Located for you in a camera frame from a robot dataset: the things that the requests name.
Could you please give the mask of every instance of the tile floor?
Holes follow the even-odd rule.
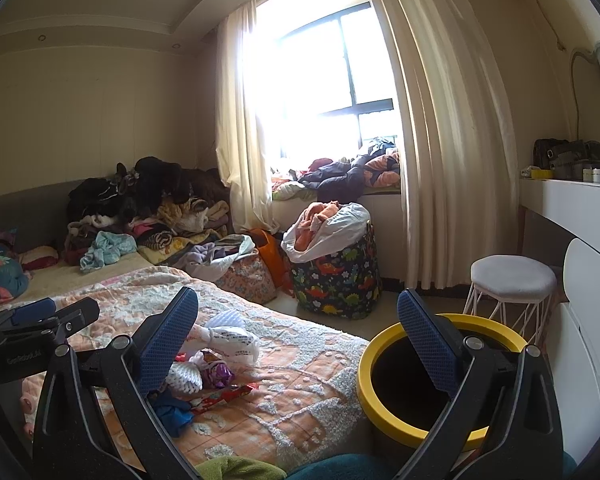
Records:
[[[424,296],[425,303],[436,313],[440,312],[462,312],[465,300],[456,298],[439,298],[437,296]],[[266,303],[265,306],[271,310],[307,319],[319,324],[330,326],[336,330],[342,330],[364,339],[373,339],[385,328],[398,322],[395,305],[398,300],[396,292],[383,292],[376,304],[375,309],[365,319],[346,319],[343,317],[328,316],[327,314],[314,314],[298,306],[295,298],[289,297],[284,292],[278,292],[278,296]]]

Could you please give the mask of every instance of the white chair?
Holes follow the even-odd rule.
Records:
[[[489,319],[500,313],[500,322],[507,324],[507,303],[526,303],[524,312],[511,328],[524,337],[531,323],[535,330],[527,340],[537,343],[544,330],[556,285],[554,272],[531,258],[510,254],[487,256],[471,266],[471,289],[464,314],[477,316],[478,302],[483,294],[487,294],[498,302]]]

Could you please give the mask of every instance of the red wrapper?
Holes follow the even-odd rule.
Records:
[[[200,415],[201,413],[208,412],[214,406],[221,406],[231,402],[238,397],[243,397],[250,394],[253,390],[257,390],[257,383],[249,384],[232,384],[217,392],[211,392],[206,397],[200,397],[199,399],[190,400],[191,413],[194,415]]]

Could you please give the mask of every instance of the screw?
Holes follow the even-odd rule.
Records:
[[[540,357],[540,349],[536,345],[527,346],[526,353],[528,353],[531,357]]]
[[[123,348],[126,348],[129,343],[131,343],[131,339],[129,339],[128,335],[119,335],[113,339],[111,344],[116,350],[122,350]]]
[[[60,345],[56,347],[56,355],[58,357],[62,357],[64,355],[67,355],[67,352],[69,351],[69,345]]]
[[[468,337],[464,340],[464,344],[467,345],[471,350],[482,350],[484,343],[477,337]]]

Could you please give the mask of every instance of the floral blanket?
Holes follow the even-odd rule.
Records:
[[[171,267],[136,270],[53,299],[59,308],[87,296],[98,301],[100,319],[69,339],[80,351],[133,333],[147,316],[161,312],[181,286],[198,294],[198,323],[233,308],[262,340],[259,366],[235,369],[237,383],[255,382],[258,389],[197,416],[174,440],[193,465],[235,454],[291,470],[353,451],[342,447],[352,433],[358,441],[369,440],[357,433],[368,427],[356,397],[356,370],[366,340],[249,303]],[[42,383],[43,374],[24,382],[34,404]],[[123,459],[141,466],[106,392],[98,391],[98,398]],[[32,415],[27,417],[31,422]]]

